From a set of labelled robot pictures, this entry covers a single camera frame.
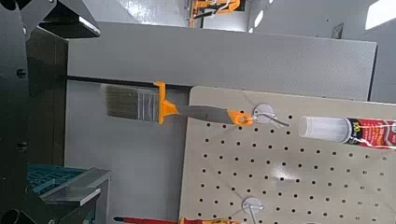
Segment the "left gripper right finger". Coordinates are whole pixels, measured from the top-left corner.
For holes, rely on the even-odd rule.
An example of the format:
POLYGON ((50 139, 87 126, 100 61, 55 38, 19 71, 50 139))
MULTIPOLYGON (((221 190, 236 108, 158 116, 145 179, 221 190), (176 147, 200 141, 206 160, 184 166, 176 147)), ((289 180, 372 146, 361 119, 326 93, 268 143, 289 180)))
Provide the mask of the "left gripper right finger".
POLYGON ((101 35, 82 0, 1 0, 0 10, 1 78, 26 77, 26 42, 36 27, 66 39, 101 35))

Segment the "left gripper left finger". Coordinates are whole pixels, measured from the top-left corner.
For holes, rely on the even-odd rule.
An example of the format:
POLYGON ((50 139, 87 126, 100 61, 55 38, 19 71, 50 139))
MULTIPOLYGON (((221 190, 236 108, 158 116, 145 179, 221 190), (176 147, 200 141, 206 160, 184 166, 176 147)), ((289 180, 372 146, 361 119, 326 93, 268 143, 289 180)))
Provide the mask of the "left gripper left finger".
POLYGON ((48 224, 50 210, 27 180, 28 146, 1 152, 1 224, 48 224))

